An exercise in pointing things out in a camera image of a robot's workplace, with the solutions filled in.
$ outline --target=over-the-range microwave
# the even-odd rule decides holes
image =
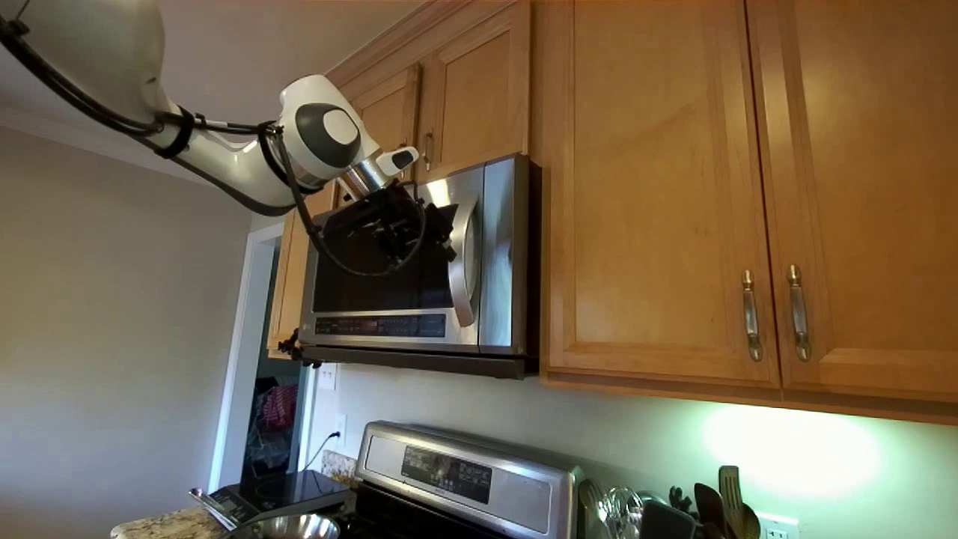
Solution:
[[[407,185],[434,206],[429,219],[447,219],[437,231],[449,234],[429,237],[392,274],[344,271],[311,249],[304,358],[533,375],[540,367],[537,183],[531,158],[507,155]]]

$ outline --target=ceiling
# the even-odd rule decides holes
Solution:
[[[426,0],[160,0],[166,14],[162,87],[214,119],[259,122],[278,93],[331,72]],[[190,176],[142,143],[103,129],[52,95],[0,47],[0,126]]]

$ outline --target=backsplash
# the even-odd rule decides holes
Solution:
[[[567,453],[605,484],[664,495],[742,466],[759,511],[801,519],[804,539],[946,539],[958,529],[958,429],[771,408],[602,397],[540,379],[338,366],[319,388],[311,442],[344,415],[358,454],[373,418],[432,421]]]

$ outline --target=white wall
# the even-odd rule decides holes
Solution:
[[[605,484],[664,495],[742,466],[747,501],[801,519],[804,539],[953,539],[958,429],[663,397],[600,397],[537,379],[338,366],[311,447],[344,412],[344,453],[373,418],[434,421],[587,460]]]
[[[0,536],[105,536],[208,484],[250,213],[0,131]]]

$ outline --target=kitchen cabinet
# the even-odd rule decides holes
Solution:
[[[331,72],[383,146],[418,143],[419,179],[531,150],[531,3],[429,3]]]
[[[305,198],[311,215],[331,213],[337,203],[337,185]],[[305,292],[305,262],[310,262],[311,240],[304,231],[299,213],[289,213],[283,225],[275,271],[272,271],[272,301],[271,301],[271,330],[266,330],[266,357],[271,358],[290,358],[283,349],[299,330],[304,316],[304,292]]]
[[[956,18],[950,0],[540,8],[545,376],[958,403]]]

